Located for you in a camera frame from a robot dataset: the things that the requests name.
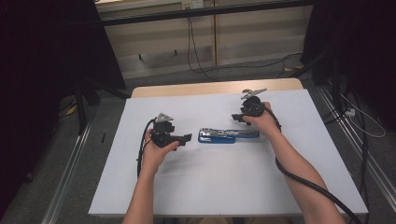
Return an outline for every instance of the white surface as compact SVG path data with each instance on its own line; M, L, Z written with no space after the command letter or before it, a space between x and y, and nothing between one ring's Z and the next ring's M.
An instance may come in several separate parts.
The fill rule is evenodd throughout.
M242 94L133 98L127 100L89 214L124 215L136 182L142 132L163 112L175 120L173 135L192 140L164 160L155 178L154 214L162 216L270 216L301 214L276 169L264 136L231 145L200 144L200 128L254 129L234 121ZM308 92L268 91L282 132L322 174L331 193L355 213L367 209Z

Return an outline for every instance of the aluminum rail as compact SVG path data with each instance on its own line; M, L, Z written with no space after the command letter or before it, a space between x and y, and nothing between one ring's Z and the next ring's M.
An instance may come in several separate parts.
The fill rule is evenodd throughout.
M61 177L61 180L58 184L58 187L52 196L49 207L44 215L41 224L55 224L56 220L61 212L62 205L64 204L64 199L66 198L66 194L70 189L70 184L72 182L74 173L76 171L76 167L78 165L78 159L80 157L81 151L85 146L85 142L88 139L88 135L90 134L92 121L96 115L96 110L92 112L92 116L87 123L87 126L83 130L82 134L78 137L77 142L73 148L70 159L64 169L64 174Z
M318 88L318 90L324 102L326 103L327 107L329 107L329 109L333 111L332 114L334 115L334 117L339 118L340 115L335 110L335 107L332 105L332 95L325 89L323 90L322 88ZM355 129L345 118L345 116L342 116L338 120L338 124L340 125L341 129L344 131L346 138L349 140L349 142L355 149L360 159L362 159L361 145L363 144L363 141L361 140ZM396 212L396 187L389 180L387 175L381 169L381 167L376 162L376 160L374 159L374 157L371 155L370 152L368 152L367 155L367 171L370 173L375 183L381 189L383 195L387 199L393 211Z
M228 7L204 7L204 8L190 9L190 10L154 13L148 15L108 18L108 19L102 19L101 21L66 22L66 23L56 24L55 27L87 28L87 27L97 27L97 26L114 26L114 25L123 25L129 23L146 22L146 21L166 21L166 20L173 20L180 18L202 17L202 16L221 15L221 14L229 14L229 13L237 13L237 12L249 12L249 11L259 11L259 10L268 10L268 9L277 9L277 8L287 8L287 7L304 7L304 6L312 6L316 2L317 0L286 0L286 1L274 1L274 2L246 4L246 5L238 5L238 6L228 6Z

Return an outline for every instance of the wall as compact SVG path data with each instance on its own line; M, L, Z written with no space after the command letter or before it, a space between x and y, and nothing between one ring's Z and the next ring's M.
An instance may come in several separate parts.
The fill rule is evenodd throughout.
M103 19L181 10L181 0L97 3ZM265 0L253 0L260 3ZM205 7L243 5L241 0L205 0ZM280 58L302 52L312 7L281 8L192 18L201 66ZM187 19L125 24L106 28L124 78L190 69ZM190 61L199 66L190 45Z

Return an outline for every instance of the black controller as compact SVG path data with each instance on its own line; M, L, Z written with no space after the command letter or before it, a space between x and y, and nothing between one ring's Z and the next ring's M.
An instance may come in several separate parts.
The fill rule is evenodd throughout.
M262 115L262 113L264 113L264 111L267 111L274 118L276 126L280 130L281 126L275 114L272 112L270 108L262 104L262 100L256 96L256 94L259 94L260 92L263 91L266 91L266 89L257 90L257 91L244 90L243 92L247 92L247 94L241 98L241 99L246 99L244 103L242 103L243 106L241 107L242 114L232 114L233 120L238 120L238 122L245 122L243 120L244 116L259 117Z
M171 135L175 131L175 126L169 120L172 118L160 114L154 121L154 128L151 132L151 140L158 147L166 147L169 144L178 141L180 146L186 146L186 142L190 142L192 134L185 134L184 136Z

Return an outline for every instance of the wrist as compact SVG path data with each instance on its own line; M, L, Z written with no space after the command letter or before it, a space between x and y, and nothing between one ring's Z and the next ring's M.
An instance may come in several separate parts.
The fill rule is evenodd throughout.
M147 178L152 178L152 179L154 179L155 174L157 174L157 170L158 170L158 169L154 170L154 169L150 169L150 167L142 166L142 170L140 171L139 178L140 178L141 176L144 176L144 177L147 177Z
M269 140L272 140L282 135L282 132L277 127L263 130L263 133Z

